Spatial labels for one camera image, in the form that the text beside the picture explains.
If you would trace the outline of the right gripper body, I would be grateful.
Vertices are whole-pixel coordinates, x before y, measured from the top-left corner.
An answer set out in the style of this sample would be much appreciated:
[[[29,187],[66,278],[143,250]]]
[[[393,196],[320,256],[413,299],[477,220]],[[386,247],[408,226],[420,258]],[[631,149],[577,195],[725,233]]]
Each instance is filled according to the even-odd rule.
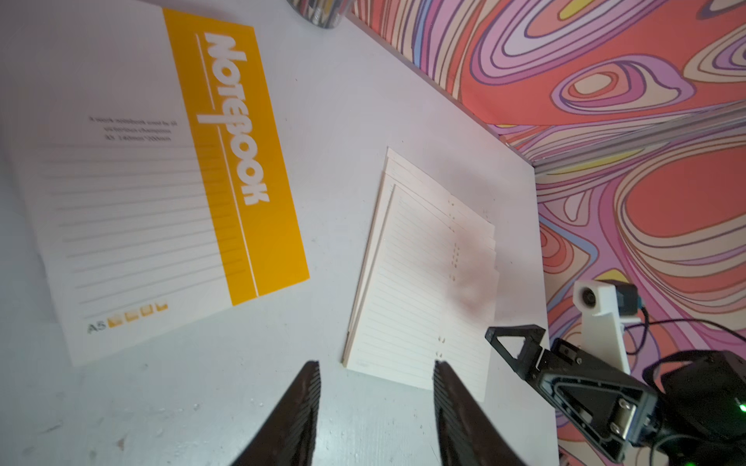
[[[561,339],[542,351],[532,386],[615,463],[659,433],[653,388]]]

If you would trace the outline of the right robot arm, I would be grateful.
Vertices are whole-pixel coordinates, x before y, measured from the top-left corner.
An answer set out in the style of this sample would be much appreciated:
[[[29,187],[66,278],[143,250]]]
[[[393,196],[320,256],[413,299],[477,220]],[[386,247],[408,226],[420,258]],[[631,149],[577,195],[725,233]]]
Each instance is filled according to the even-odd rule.
[[[745,462],[745,361],[731,351],[678,351],[633,378],[537,325],[493,326],[487,342],[519,378],[605,458],[630,448],[671,465]]]

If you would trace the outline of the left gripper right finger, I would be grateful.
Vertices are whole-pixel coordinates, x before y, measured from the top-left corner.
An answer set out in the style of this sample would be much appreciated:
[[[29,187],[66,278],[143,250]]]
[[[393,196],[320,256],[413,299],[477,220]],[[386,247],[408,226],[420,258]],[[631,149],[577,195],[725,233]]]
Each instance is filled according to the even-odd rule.
[[[433,399],[443,465],[524,465],[446,361],[435,361]]]

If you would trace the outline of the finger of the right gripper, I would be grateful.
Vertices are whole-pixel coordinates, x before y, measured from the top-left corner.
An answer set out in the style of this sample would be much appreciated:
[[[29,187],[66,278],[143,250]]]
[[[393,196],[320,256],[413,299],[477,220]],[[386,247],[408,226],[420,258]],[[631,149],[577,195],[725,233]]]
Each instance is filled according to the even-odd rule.
[[[536,324],[491,326],[485,339],[520,379],[534,379],[546,330]]]

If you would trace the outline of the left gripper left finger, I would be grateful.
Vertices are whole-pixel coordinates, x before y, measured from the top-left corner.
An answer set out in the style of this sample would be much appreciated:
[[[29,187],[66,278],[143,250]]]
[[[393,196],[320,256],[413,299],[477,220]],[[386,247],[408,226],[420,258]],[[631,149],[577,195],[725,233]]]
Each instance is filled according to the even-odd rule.
[[[232,465],[311,465],[321,392],[320,364],[307,361]]]

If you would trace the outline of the green cover notebook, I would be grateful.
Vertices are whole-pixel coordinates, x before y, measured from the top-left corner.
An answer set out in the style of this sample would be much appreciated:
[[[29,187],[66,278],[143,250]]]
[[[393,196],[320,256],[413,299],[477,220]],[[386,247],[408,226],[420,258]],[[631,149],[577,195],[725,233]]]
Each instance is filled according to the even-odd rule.
[[[495,227],[388,149],[343,366],[430,389],[432,365],[444,360],[483,401],[496,258]]]

